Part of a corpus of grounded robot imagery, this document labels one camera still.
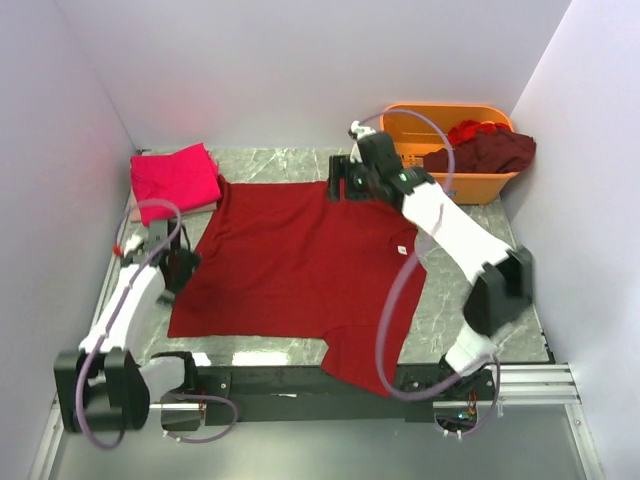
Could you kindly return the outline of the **red t shirt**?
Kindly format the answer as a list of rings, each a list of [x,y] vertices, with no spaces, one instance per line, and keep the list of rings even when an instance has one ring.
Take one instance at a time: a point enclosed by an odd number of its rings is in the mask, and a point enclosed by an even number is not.
[[[333,202],[321,182],[230,183],[196,251],[200,264],[178,294],[172,338],[320,339],[329,375],[375,394],[391,381],[423,292],[417,268],[394,310],[384,358],[378,323],[417,236],[378,202]]]

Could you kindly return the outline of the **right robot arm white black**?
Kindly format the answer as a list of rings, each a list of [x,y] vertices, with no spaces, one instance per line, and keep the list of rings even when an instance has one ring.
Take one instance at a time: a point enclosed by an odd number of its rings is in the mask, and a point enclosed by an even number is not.
[[[375,366],[386,393],[404,401],[431,399],[441,393],[460,399],[474,386],[473,374],[496,360],[497,338],[533,303],[534,264],[523,246],[512,248],[469,217],[443,185],[422,167],[403,166],[391,136],[353,122],[349,165],[351,185],[391,206],[427,233],[455,261],[470,290],[462,308],[464,323],[441,360],[439,382],[418,392],[391,385],[384,372],[386,335],[400,294],[419,264],[413,252],[401,267],[385,300],[375,343]]]

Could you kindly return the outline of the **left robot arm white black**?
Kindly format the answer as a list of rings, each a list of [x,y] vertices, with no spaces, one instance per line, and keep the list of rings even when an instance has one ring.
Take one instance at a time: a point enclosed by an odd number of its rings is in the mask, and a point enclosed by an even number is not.
[[[186,402],[199,392],[188,352],[160,353],[145,365],[136,361],[153,307],[174,300],[199,266],[199,256],[181,239],[183,231],[176,220],[156,220],[146,237],[131,237],[97,323],[77,349],[58,354],[53,372],[66,431],[139,430],[151,404],[166,394]]]

